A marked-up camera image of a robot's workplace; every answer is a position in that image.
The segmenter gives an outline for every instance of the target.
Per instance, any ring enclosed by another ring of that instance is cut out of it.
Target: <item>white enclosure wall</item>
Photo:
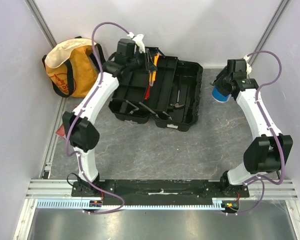
[[[224,66],[256,47],[280,0],[36,0],[57,42],[91,38],[105,21],[119,23],[166,55]],[[95,40],[112,54],[125,34],[103,26]]]
[[[264,49],[273,51],[282,61],[281,78],[261,93],[276,125],[293,138],[287,176],[300,199],[300,0],[291,1]],[[251,74],[258,83],[269,82],[277,74],[278,64],[272,56],[258,56]]]
[[[50,49],[24,1],[0,0],[0,240],[13,238],[60,104],[41,63]]]

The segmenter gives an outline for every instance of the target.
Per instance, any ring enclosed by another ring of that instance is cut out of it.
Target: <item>black toolbox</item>
[[[158,52],[158,48],[149,49],[152,56]],[[109,108],[122,121],[145,124],[152,116],[159,128],[186,132],[198,121],[202,74],[203,68],[196,62],[161,55],[149,98],[145,100],[149,74],[140,69],[119,82]],[[184,106],[175,108],[179,87],[179,104]]]

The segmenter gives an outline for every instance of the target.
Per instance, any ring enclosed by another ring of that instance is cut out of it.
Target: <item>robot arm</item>
[[[248,65],[245,59],[228,60],[227,66],[219,73],[213,82],[212,96],[219,102],[227,100],[231,95],[243,110],[251,129],[253,142],[243,155],[243,162],[234,169],[223,174],[220,181],[224,188],[229,185],[242,185],[244,181],[255,175],[264,175],[281,169],[280,155],[274,137],[270,132],[264,116],[256,104],[258,84],[255,79],[247,78]],[[284,160],[287,162],[292,148],[290,135],[283,135],[274,124],[261,96],[257,99],[278,137]]]
[[[69,141],[77,152],[77,158],[81,156],[82,169],[89,181],[97,179],[99,172],[96,167],[95,147],[99,141],[100,134],[94,127],[96,118],[110,95],[118,88],[119,81],[129,72],[145,68],[145,71],[156,71],[157,68],[151,59],[149,51],[146,51],[143,43],[143,34],[136,36],[130,33],[132,39],[123,38],[118,42],[114,60],[106,61],[103,66],[103,79],[99,74],[95,84],[87,96],[73,112],[65,112],[62,121],[66,135],[69,134],[70,126],[75,118],[76,121],[70,134]],[[81,172],[79,177],[86,180]]]

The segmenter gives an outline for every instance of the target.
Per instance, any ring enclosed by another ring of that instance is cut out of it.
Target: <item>blue cup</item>
[[[230,96],[231,96],[230,94],[228,96],[223,96],[220,92],[218,92],[216,87],[214,87],[212,90],[212,97],[214,98],[214,100],[216,100],[219,103],[227,102],[229,100]]]

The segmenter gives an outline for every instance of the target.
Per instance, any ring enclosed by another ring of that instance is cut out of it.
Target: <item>purple cable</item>
[[[265,196],[265,190],[266,190],[266,188],[265,188],[264,181],[262,181],[261,179],[257,179],[257,181],[260,181],[262,183],[262,193],[261,193],[261,197],[260,197],[259,201],[256,203],[256,205],[254,207],[248,209],[248,210],[241,211],[241,212],[238,212],[238,213],[228,213],[228,215],[230,215],[230,216],[238,216],[238,215],[247,214],[247,213],[250,213],[251,211],[255,210],[257,207],[259,207],[259,205],[262,202],[262,199]]]
[[[264,86],[269,86],[271,84],[274,84],[281,76],[281,73],[282,73],[282,64],[281,64],[281,61],[279,59],[279,57],[274,54],[273,52],[271,51],[267,51],[267,50],[260,50],[260,51],[254,51],[252,53],[249,53],[247,56],[250,57],[254,54],[259,54],[259,53],[266,53],[266,54],[270,54],[272,56],[275,57],[275,59],[277,60],[278,62],[278,65],[279,65],[279,72],[278,72],[278,75],[276,76],[276,78],[271,81],[271,82],[267,82],[267,83],[264,83],[262,85],[260,85],[258,87],[258,89],[256,90],[256,93],[255,93],[255,100],[256,100],[256,104],[264,118],[264,121],[266,123],[266,125],[268,126],[269,128],[269,131],[271,132],[271,134],[273,135],[273,138],[274,138],[274,141],[275,141],[275,144],[277,145],[277,148],[278,148],[278,151],[279,151],[279,155],[280,155],[280,162],[281,162],[281,176],[280,176],[280,179],[279,181],[274,181],[272,180],[271,178],[267,177],[267,176],[264,176],[264,175],[260,175],[261,178],[265,179],[265,180],[268,180],[269,182],[275,184],[275,185],[280,185],[282,184],[282,182],[284,181],[284,178],[285,178],[285,173],[286,173],[286,164],[285,164],[285,156],[284,156],[284,152],[283,152],[283,149],[281,147],[281,144],[280,144],[280,141],[275,133],[275,131],[273,130],[272,126],[271,126],[271,123],[269,121],[269,119],[267,118],[267,115],[264,111],[264,109],[262,108],[261,104],[259,101],[257,101],[259,99],[259,93],[260,93],[260,90],[261,88],[263,88]],[[259,179],[257,177],[252,177],[248,180],[246,180],[244,183],[248,186],[250,184],[253,184],[254,182],[258,181]]]
[[[93,32],[92,32],[92,37],[91,37],[91,41],[92,41],[92,51],[93,51],[93,55],[95,56],[95,59],[98,63],[98,66],[99,66],[99,69],[100,69],[100,81],[97,85],[97,87],[95,88],[95,90],[92,92],[92,94],[88,97],[88,99],[85,101],[85,103],[83,104],[82,108],[85,108],[88,103],[90,102],[90,100],[92,99],[92,97],[96,94],[96,92],[98,91],[99,89],[99,85],[102,83],[103,81],[103,78],[104,78],[104,70],[102,69],[102,63],[100,61],[100,58],[96,52],[96,48],[95,48],[95,33],[97,31],[98,28],[100,28],[102,25],[114,25],[114,26],[117,26],[118,28],[122,29],[123,31],[125,31],[127,34],[129,34],[129,32],[123,28],[122,26],[120,26],[119,24],[115,23],[115,22],[111,22],[111,21],[105,21],[105,22],[102,22],[100,24],[98,24]],[[69,131],[68,131],[68,134],[66,135],[66,140],[65,140],[65,153],[68,157],[71,157],[73,156],[74,154],[79,154],[77,157],[78,157],[78,165],[79,165],[79,171],[82,173],[82,176],[85,178],[85,180],[87,181],[87,183],[89,183],[94,189],[100,191],[100,192],[103,192],[104,194],[108,194],[108,195],[111,195],[113,197],[116,197],[118,199],[120,199],[122,201],[122,204],[115,208],[115,209],[112,209],[112,210],[108,210],[108,211],[101,211],[101,212],[87,212],[85,211],[85,213],[90,213],[90,214],[94,214],[94,215],[101,215],[101,214],[109,214],[109,213],[113,213],[113,212],[116,212],[118,211],[119,209],[121,209],[124,205],[125,205],[125,200],[114,194],[114,193],[111,193],[111,192],[108,192],[108,191],[105,191],[99,187],[97,187],[96,185],[94,185],[87,177],[87,175],[85,174],[84,170],[83,170],[83,167],[82,167],[82,162],[81,162],[81,156],[80,156],[80,152],[78,151],[74,151],[72,153],[69,153],[69,141],[70,141],[70,136],[71,136],[71,133],[75,127],[75,124],[76,122],[78,121],[78,119],[80,118],[80,115],[84,112],[84,110],[80,110],[80,112],[78,113],[78,115],[75,117],[75,119],[73,120],[72,124],[70,125],[70,128],[69,128]]]

